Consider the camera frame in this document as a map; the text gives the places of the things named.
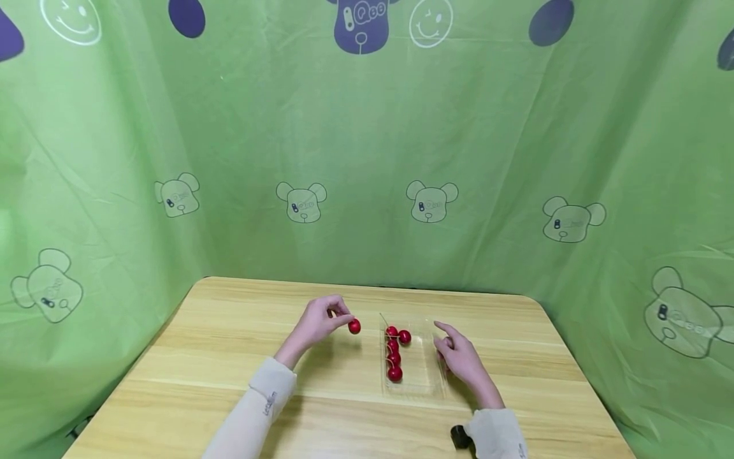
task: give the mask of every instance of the white sleeve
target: white sleeve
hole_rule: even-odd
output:
[[[528,459],[520,424],[512,410],[479,410],[464,426],[476,450],[476,459]]]
[[[270,426],[296,387],[296,375],[273,358],[265,360],[202,459],[257,459]]]

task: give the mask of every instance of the table top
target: table top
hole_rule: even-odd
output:
[[[379,313],[454,325],[475,345],[533,459],[634,458],[538,303],[503,294],[205,278],[105,402],[65,459],[198,459],[312,298],[339,293],[360,319],[312,349],[262,458],[469,458],[449,429],[473,401],[383,391]]]

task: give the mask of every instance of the green backdrop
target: green backdrop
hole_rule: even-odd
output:
[[[221,275],[527,295],[638,457],[729,457],[734,3],[544,3],[0,0],[0,456]]]

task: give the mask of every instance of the red cherry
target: red cherry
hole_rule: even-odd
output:
[[[387,357],[388,362],[390,362],[393,366],[400,366],[400,362],[402,359],[400,358],[400,354],[398,353],[389,353]]]
[[[352,335],[356,335],[362,330],[362,324],[360,324],[360,321],[356,319],[352,320],[347,326],[349,327],[349,332]]]
[[[410,332],[408,330],[400,330],[398,333],[398,341],[400,341],[401,344],[409,344],[410,343]]]
[[[403,379],[403,370],[401,370],[399,366],[393,366],[388,370],[388,379],[397,383]]]
[[[385,329],[385,335],[391,337],[391,338],[397,338],[398,337],[398,329],[394,326],[389,326]]]
[[[388,347],[390,353],[392,354],[397,354],[400,352],[400,346],[398,345],[398,342],[394,339],[388,339],[388,341],[385,343],[385,346]]]

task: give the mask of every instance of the plastic container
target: plastic container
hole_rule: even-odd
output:
[[[380,314],[379,345],[382,348],[379,370],[382,373],[382,393],[398,397],[420,397],[442,399],[446,395],[446,371],[436,355],[433,345],[433,321],[426,317],[408,316],[392,313]],[[400,368],[403,379],[394,383],[388,379],[388,337],[385,329],[394,326],[408,330],[412,339],[408,345],[400,344]]]

